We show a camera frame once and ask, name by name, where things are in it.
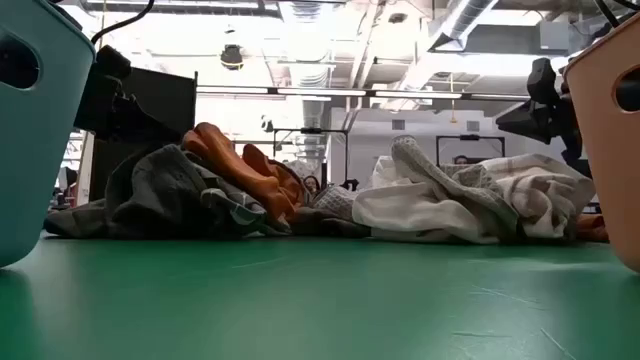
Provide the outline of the silver ventilation duct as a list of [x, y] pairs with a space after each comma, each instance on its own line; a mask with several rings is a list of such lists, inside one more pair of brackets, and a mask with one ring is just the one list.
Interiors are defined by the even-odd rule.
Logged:
[[499, 0], [451, 0], [442, 16], [429, 24], [430, 52], [462, 52], [480, 18]]

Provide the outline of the white plaid towel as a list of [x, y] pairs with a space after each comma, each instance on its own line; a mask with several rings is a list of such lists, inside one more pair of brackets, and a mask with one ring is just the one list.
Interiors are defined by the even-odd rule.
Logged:
[[541, 154], [443, 165], [441, 169], [462, 185], [488, 188], [500, 195], [518, 213], [530, 238], [572, 237], [578, 215], [596, 195], [590, 178]]

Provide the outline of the black metal rig frame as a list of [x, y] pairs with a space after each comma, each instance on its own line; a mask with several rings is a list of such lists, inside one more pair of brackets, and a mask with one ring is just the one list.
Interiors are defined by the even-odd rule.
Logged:
[[317, 135], [317, 134], [332, 134], [332, 133], [338, 133], [338, 134], [342, 134], [344, 136], [344, 142], [345, 142], [345, 153], [344, 153], [344, 182], [346, 183], [349, 178], [348, 178], [348, 166], [349, 166], [349, 131], [348, 130], [340, 130], [340, 129], [322, 129], [322, 128], [317, 128], [317, 127], [303, 127], [303, 128], [273, 128], [272, 134], [273, 134], [273, 138], [271, 141], [272, 144], [272, 155], [273, 157], [276, 156], [277, 152], [279, 151], [277, 148], [280, 146], [279, 144], [282, 142], [279, 142], [277, 139], [277, 134], [279, 132], [288, 132], [289, 134], [286, 135], [284, 138], [282, 138], [282, 141], [284, 141], [291, 133], [301, 133], [304, 135]]
[[464, 135], [436, 135], [436, 164], [441, 165], [440, 157], [440, 141], [443, 139], [456, 139], [459, 141], [480, 141], [480, 140], [496, 140], [500, 142], [500, 157], [506, 157], [506, 140], [503, 136], [482, 136], [477, 134]]

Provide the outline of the black partition board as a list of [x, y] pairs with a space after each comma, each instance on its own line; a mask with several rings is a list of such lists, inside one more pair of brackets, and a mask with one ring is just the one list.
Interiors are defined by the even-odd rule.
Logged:
[[[171, 130], [183, 136], [195, 124], [197, 75], [182, 77], [133, 68], [123, 81], [123, 90], [134, 95], [141, 108]], [[89, 200], [104, 197], [110, 174], [127, 157], [145, 148], [141, 143], [95, 140]]]

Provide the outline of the dark grey plaid towel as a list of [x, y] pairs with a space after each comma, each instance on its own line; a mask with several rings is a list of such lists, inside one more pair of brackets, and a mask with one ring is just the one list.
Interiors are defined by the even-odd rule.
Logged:
[[269, 218], [255, 197], [176, 145], [126, 158], [109, 176], [102, 199], [53, 212], [43, 228], [66, 238], [129, 240], [291, 232], [286, 221]]

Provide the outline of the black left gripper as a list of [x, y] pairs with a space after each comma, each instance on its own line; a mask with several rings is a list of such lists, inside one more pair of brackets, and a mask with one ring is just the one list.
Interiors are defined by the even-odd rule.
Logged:
[[104, 74], [90, 74], [74, 127], [102, 140], [131, 139], [137, 142], [177, 143], [182, 135], [133, 105], [122, 90], [122, 82]]

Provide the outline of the plain white towel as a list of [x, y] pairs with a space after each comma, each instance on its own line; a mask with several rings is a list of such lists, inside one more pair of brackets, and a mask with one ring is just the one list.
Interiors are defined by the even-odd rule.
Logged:
[[369, 186], [355, 196], [352, 218], [371, 228], [378, 239], [435, 243], [460, 239], [496, 244], [469, 206], [436, 189], [431, 179], [413, 182], [397, 170], [391, 157], [378, 158]]

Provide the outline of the teal plastic basket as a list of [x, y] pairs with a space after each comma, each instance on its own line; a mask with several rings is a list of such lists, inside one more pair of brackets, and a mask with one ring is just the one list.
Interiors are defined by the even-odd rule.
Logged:
[[38, 241], [94, 59], [49, 0], [0, 0], [0, 268]]

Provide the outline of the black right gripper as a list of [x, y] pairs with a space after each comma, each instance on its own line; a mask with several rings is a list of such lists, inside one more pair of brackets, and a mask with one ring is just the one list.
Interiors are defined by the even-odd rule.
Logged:
[[554, 104], [542, 104], [527, 101], [496, 118], [499, 130], [522, 134], [525, 137], [549, 144], [554, 137], [568, 134], [566, 102], [559, 100]]

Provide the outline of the light grey waffle towel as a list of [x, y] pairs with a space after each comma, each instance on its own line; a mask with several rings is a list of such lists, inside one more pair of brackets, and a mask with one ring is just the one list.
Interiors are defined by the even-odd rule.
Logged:
[[[500, 195], [488, 188], [460, 184], [427, 157], [414, 137], [403, 135], [394, 138], [389, 157], [394, 161], [397, 170], [411, 181], [422, 182], [431, 179], [437, 183], [437, 190], [469, 206], [472, 213], [487, 226], [488, 232], [498, 238], [497, 243], [518, 237], [521, 231], [519, 216]], [[355, 222], [352, 218], [352, 203], [361, 190], [349, 191], [339, 186], [329, 187], [318, 194], [311, 207], [331, 211], [342, 219]]]

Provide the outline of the dark grey waffle towel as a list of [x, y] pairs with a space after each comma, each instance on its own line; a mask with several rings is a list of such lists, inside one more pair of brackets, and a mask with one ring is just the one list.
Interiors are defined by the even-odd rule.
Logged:
[[289, 224], [292, 232], [301, 236], [366, 238], [371, 235], [367, 226], [342, 219], [331, 211], [310, 207], [298, 208]]

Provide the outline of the black round ceiling fixture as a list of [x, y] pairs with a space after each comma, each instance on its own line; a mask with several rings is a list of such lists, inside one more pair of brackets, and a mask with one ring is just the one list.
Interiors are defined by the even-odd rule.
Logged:
[[244, 66], [241, 47], [237, 44], [227, 44], [220, 54], [220, 63], [230, 71], [241, 70]]

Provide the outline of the orange towel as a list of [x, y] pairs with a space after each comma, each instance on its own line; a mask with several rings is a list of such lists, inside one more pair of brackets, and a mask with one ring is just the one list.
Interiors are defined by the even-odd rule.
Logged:
[[184, 135], [182, 145], [211, 171], [258, 200], [271, 220], [288, 222], [306, 203], [304, 184], [291, 169], [252, 144], [238, 155], [216, 125], [198, 124]]
[[608, 243], [604, 217], [601, 214], [581, 214], [576, 222], [577, 237], [588, 242]]

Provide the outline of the overhead light bar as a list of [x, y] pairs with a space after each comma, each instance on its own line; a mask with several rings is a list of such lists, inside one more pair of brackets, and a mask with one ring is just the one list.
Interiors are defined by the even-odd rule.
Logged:
[[198, 93], [234, 94], [234, 95], [291, 95], [319, 97], [369, 97], [398, 98], [413, 100], [469, 100], [469, 101], [506, 101], [520, 102], [529, 99], [528, 95], [473, 93], [473, 92], [439, 92], [439, 91], [397, 91], [374, 89], [333, 89], [333, 88], [278, 88], [249, 86], [197, 86]]

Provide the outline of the orange plastic basket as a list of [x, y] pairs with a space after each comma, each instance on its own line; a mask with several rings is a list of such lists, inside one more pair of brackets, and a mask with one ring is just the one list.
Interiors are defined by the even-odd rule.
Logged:
[[565, 72], [614, 253], [640, 273], [640, 12]]

